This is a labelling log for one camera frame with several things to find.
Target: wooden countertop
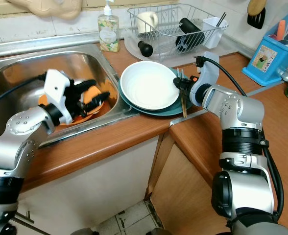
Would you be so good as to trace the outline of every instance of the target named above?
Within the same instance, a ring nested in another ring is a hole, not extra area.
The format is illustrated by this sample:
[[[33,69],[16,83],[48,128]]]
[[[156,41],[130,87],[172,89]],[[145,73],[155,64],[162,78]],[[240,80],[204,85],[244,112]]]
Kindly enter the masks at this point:
[[[139,61],[127,52],[123,42],[120,52],[103,54],[119,76],[127,66]],[[220,63],[247,93],[260,88],[258,84],[241,73],[248,59],[234,53],[221,57]],[[196,74],[196,68],[192,64],[181,68],[187,76]],[[220,73],[218,84],[235,89],[223,73]],[[285,188],[285,209],[280,221],[288,225],[288,99],[283,94],[286,86],[282,84],[253,97],[265,105],[265,134],[270,141],[270,150]],[[188,113],[197,110],[200,108],[192,107]],[[141,114],[42,148],[36,153],[36,158],[24,182],[23,191],[70,174],[164,133],[169,129],[170,121],[178,117],[153,117]],[[218,118],[206,113],[172,126],[170,133],[188,159],[211,185],[213,175],[220,171],[218,159],[222,136]]]
[[[121,43],[117,53],[103,52],[109,63],[121,76],[130,64],[139,60],[130,55]],[[220,59],[221,64],[238,79],[246,91],[260,88],[255,82],[241,73],[240,69],[248,63],[243,56],[234,53]],[[192,64],[182,66],[187,76],[196,74],[196,67]],[[219,84],[232,87],[232,83],[221,74]],[[200,108],[192,107],[188,113]],[[141,114],[122,120],[116,124],[92,130],[77,137],[67,139],[57,144],[39,149],[31,164],[31,169],[24,181],[23,191],[48,183],[90,164],[100,161],[131,146],[148,140],[168,130],[170,121],[180,116],[153,117]]]
[[[285,192],[285,207],[280,223],[288,227],[288,98],[284,95],[287,86],[281,84],[252,97],[265,106],[265,136],[269,140],[269,149],[280,172]],[[206,113],[172,126],[170,134],[211,185],[214,174],[220,171],[218,160],[222,151],[222,134],[219,119]]]

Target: tiled floor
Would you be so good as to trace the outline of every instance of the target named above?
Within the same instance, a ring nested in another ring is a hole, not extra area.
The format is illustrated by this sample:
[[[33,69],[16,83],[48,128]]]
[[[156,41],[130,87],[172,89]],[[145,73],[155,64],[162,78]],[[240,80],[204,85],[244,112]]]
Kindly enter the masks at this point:
[[[154,228],[160,228],[150,201],[140,201],[136,205],[116,214],[92,228],[100,235],[146,235]]]

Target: stainless steel sink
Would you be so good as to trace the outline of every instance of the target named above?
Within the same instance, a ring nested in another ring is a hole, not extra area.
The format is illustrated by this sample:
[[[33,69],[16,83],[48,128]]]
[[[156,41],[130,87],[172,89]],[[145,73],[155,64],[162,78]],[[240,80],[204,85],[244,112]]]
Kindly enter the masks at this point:
[[[119,78],[94,44],[0,59],[0,95],[48,69],[63,71],[74,79],[75,83],[95,79],[97,87],[102,92],[109,91],[110,96],[91,120],[73,126],[57,127],[55,133],[50,135],[42,146],[137,114],[120,98]],[[32,82],[0,100],[0,135],[11,116],[39,104],[39,98],[44,94],[43,85],[41,81]]]

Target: floor tile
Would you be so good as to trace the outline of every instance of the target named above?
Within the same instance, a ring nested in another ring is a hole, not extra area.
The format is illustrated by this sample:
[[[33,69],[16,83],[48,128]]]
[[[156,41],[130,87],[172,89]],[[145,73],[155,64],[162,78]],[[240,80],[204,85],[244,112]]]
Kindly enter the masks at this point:
[[[120,235],[120,229],[114,216],[93,227],[92,230],[99,232],[100,235]]]
[[[120,212],[116,215],[120,230],[124,230],[137,221],[143,219],[145,216],[149,215],[149,211],[144,203],[140,201],[134,206],[129,207],[125,211]]]
[[[156,228],[156,225],[153,218],[151,215],[148,215],[127,228],[123,235],[146,235],[146,233],[152,231],[154,228]]]

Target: soap dispenser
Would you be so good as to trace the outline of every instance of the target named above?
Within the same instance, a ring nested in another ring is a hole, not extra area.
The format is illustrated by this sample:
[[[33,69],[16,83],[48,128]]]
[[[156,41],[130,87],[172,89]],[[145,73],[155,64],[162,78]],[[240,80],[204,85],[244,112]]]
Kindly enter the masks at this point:
[[[119,51],[119,18],[113,16],[109,6],[109,1],[106,0],[104,14],[98,17],[99,43],[100,49],[104,51],[117,52]]]

